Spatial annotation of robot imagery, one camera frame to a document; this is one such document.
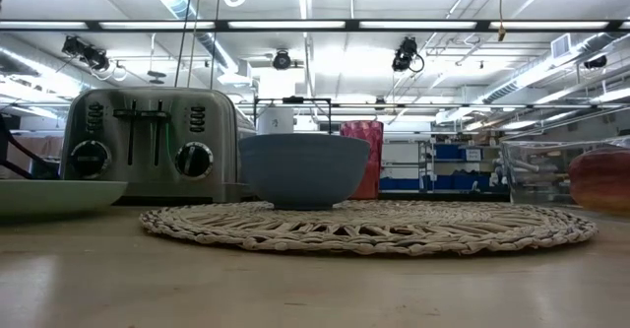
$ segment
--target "round wicker placemat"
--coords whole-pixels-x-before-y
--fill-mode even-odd
[[[473,254],[591,238],[593,222],[531,205],[346,201],[329,211],[280,211],[268,203],[165,208],[144,213],[151,233],[247,250],[352,251],[359,254]]]

